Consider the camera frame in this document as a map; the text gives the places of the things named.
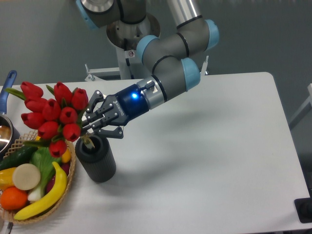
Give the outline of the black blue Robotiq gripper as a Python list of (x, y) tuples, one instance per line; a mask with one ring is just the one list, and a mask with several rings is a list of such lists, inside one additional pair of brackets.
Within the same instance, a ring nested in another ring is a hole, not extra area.
[[(112, 104), (113, 108), (103, 113), (106, 121), (96, 121), (101, 114), (94, 111), (96, 105), (103, 102), (102, 106)], [(90, 133), (100, 138), (123, 139), (124, 132), (120, 126), (125, 126), (129, 121), (149, 111), (145, 97), (140, 93), (139, 86), (133, 84), (114, 95), (108, 95), (104, 100), (101, 91), (95, 90), (86, 107), (86, 120), (82, 122), (82, 133)], [(119, 126), (114, 130), (105, 130), (105, 126)]]

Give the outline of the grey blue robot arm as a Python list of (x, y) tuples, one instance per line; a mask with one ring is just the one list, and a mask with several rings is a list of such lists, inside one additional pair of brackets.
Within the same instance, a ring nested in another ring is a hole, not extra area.
[(160, 39), (157, 20), (146, 12), (144, 0), (78, 0), (77, 7), (91, 28), (106, 26), (116, 47), (134, 52), (149, 71), (114, 95), (95, 91), (82, 122), (83, 134), (92, 129), (100, 137), (122, 138), (129, 121), (189, 91), (200, 82), (192, 55), (217, 45), (218, 27), (202, 17), (194, 0), (170, 0), (176, 34)]

